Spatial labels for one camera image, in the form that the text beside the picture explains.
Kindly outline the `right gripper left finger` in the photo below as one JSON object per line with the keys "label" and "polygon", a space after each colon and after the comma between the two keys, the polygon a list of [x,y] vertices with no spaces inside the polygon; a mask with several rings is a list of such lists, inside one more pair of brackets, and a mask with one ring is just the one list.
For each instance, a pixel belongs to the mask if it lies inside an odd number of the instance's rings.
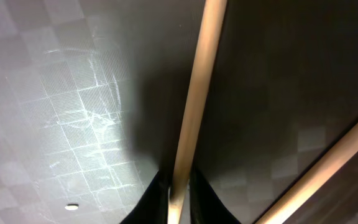
{"label": "right gripper left finger", "polygon": [[134,209],[121,224],[167,224],[168,182],[156,173]]}

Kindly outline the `wooden chopstick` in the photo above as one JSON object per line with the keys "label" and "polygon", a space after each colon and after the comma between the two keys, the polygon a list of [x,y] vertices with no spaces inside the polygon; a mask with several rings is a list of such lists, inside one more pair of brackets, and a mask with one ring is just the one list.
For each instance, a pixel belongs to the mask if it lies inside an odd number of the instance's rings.
{"label": "wooden chopstick", "polygon": [[206,0],[191,71],[168,200],[168,224],[179,224],[227,0]]}
{"label": "wooden chopstick", "polygon": [[358,123],[308,170],[256,224],[284,223],[358,153]]}

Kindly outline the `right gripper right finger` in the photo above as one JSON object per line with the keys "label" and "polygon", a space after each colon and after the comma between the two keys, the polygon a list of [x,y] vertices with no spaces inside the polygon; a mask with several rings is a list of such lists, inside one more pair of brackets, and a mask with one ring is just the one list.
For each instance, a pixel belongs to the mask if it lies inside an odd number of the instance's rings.
{"label": "right gripper right finger", "polygon": [[241,224],[196,168],[190,174],[190,218],[191,224]]}

